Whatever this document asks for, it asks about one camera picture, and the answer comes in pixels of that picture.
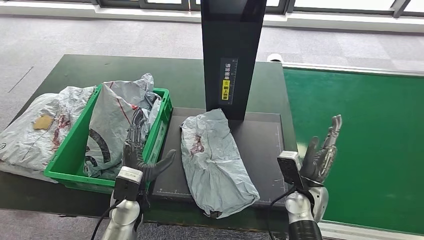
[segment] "black mat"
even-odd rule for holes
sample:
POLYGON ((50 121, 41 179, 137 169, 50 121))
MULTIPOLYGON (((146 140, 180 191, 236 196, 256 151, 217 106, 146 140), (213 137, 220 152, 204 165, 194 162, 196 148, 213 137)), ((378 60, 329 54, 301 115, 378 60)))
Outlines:
MULTIPOLYGON (((176 149, 177 154, 172 165, 154 183, 153 198, 194 202, 181 161, 180 125, 187 117, 204 112, 194 108, 173 109, 161 156, 170 149, 176 149)), ((247 112, 244 121, 230 120, 228 124, 247 173, 259 192, 260 200, 252 206, 266 207, 288 189, 277 163, 277 156, 284 149, 280 115, 247 112)), ((275 207, 283 207, 282 202, 277 202, 275 207)))

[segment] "robotic hand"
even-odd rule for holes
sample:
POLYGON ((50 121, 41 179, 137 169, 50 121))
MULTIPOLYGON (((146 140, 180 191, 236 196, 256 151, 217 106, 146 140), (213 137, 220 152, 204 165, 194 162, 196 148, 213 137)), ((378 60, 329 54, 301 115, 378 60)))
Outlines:
POLYGON ((316 152, 319 140, 313 137, 306 150, 303 166, 299 154, 294 151, 283 151, 277 158, 284 181, 293 187, 273 203, 288 195, 285 207, 291 240, 322 240, 317 223, 323 218, 329 199, 324 181, 336 157, 336 140, 341 126, 342 116, 333 116, 332 126, 328 129, 322 148, 316 152))
POLYGON ((143 221, 141 205, 147 201, 146 183, 155 180, 167 169, 175 158, 176 150, 170 150, 165 158, 156 164, 146 164, 142 157, 142 125, 147 119, 138 108, 128 129, 122 149, 122 168, 115 179, 110 208, 101 216, 94 229, 94 240, 101 220, 110 212, 110 222, 102 240, 136 240, 137 227, 143 221))

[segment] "green plastic crate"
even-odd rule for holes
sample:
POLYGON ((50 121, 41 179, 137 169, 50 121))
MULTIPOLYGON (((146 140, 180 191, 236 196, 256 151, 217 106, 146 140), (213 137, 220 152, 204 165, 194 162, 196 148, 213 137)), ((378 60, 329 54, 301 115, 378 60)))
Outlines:
MULTIPOLYGON (((110 194, 115 186, 114 180, 88 177, 83 173, 90 119, 101 89, 101 85, 97 86, 81 116, 72 126, 52 161, 47 165, 44 175, 67 188, 110 194)), ((162 103, 142 153, 144 161, 149 164, 158 161, 173 109, 167 89, 154 88, 153 92, 162 97, 162 103)))

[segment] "crumpled plastic bag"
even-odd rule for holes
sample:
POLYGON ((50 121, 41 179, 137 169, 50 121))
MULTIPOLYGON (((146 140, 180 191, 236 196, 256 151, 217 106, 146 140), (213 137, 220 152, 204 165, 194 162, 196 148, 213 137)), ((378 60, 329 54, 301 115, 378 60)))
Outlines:
POLYGON ((206 216, 225 218, 260 199, 221 109, 188 117, 181 130, 188 188, 206 216))
POLYGON ((153 93, 153 87, 154 79, 150 73, 136 81, 102 84, 89 124, 84 174, 115 179, 121 167, 127 130, 137 108, 143 113, 141 142, 146 142, 162 102, 161 97, 153 93))
POLYGON ((95 87, 68 86, 59 93, 45 93, 0 133, 0 171, 57 183, 43 175, 56 150, 83 112, 95 87), (41 116, 52 122, 34 129, 41 116))

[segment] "green table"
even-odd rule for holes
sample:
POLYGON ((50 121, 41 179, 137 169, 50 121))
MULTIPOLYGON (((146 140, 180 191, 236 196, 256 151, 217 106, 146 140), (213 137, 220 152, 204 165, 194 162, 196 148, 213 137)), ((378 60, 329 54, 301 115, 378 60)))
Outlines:
MULTIPOLYGON (((66 86, 89 87, 108 81, 134 81, 152 73, 155 87, 166 88, 174 107, 205 108, 203 61, 196 59, 65 55, 17 116, 37 96, 58 93, 66 86)), ((284 146, 296 151, 290 105, 281 64, 257 62, 247 105, 248 112, 281 114, 284 146)), ((109 205, 106 194, 79 191, 30 178, 0 172, 0 208, 59 213, 70 216, 100 216, 109 205)), ((144 215, 147 222, 207 225, 215 228, 265 230, 264 209, 248 208, 225 219, 205 217, 195 204, 152 201, 144 215)), ((286 231, 286 214, 276 212, 272 224, 286 231)))

